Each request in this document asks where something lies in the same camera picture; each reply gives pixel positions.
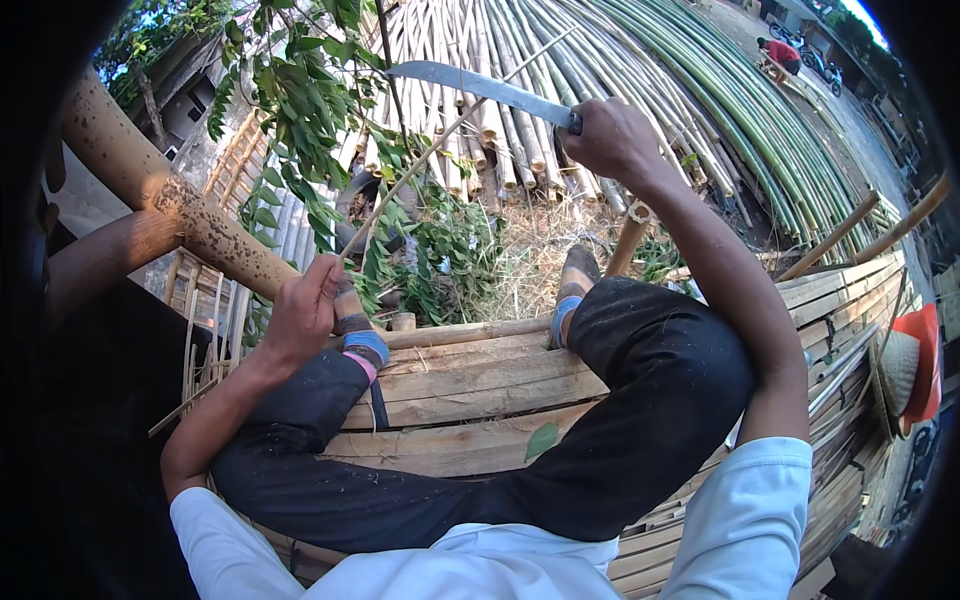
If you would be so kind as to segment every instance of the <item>sky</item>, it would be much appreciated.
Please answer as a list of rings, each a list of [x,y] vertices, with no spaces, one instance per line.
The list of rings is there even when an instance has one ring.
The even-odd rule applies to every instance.
[[[883,48],[884,50],[889,50],[887,40],[880,32],[880,28],[877,26],[874,18],[870,16],[870,13],[867,12],[867,9],[861,5],[858,0],[840,0],[847,10],[852,12],[855,17],[867,24],[867,29],[870,30],[870,33],[874,35],[874,42],[876,45]]]

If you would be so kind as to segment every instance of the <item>blue sock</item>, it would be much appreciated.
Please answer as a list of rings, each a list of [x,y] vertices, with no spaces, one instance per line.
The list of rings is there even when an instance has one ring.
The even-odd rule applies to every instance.
[[[553,335],[553,343],[557,348],[565,348],[566,344],[561,339],[560,325],[564,322],[566,313],[580,306],[583,298],[579,296],[567,296],[557,304],[557,310],[553,314],[553,322],[550,324],[550,333]]]
[[[372,329],[353,331],[344,336],[344,352],[363,356],[379,371],[387,362],[390,351],[387,343]]]

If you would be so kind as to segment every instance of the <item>red shirt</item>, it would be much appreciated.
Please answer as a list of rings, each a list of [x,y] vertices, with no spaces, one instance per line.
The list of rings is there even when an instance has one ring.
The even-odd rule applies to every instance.
[[[794,50],[790,44],[785,44],[777,39],[771,39],[767,42],[767,52],[770,58],[783,64],[785,60],[800,60],[800,54]]]

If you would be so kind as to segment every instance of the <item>foot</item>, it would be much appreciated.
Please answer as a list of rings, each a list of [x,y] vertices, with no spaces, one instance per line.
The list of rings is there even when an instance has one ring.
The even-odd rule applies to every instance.
[[[575,244],[566,253],[564,269],[560,273],[560,288],[557,290],[557,308],[550,325],[550,347],[566,348],[566,332],[580,301],[593,284],[600,280],[600,267],[593,254]]]
[[[349,273],[344,273],[337,285],[333,314],[337,319],[337,327],[344,332],[344,355],[359,363],[373,382],[376,372],[387,362],[389,351],[383,339],[373,330]]]

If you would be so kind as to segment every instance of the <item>machete handle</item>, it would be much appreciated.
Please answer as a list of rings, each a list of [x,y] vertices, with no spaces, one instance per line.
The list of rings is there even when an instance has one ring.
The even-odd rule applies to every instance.
[[[570,124],[566,126],[566,131],[571,135],[580,135],[584,132],[584,117],[576,112],[570,112]]]

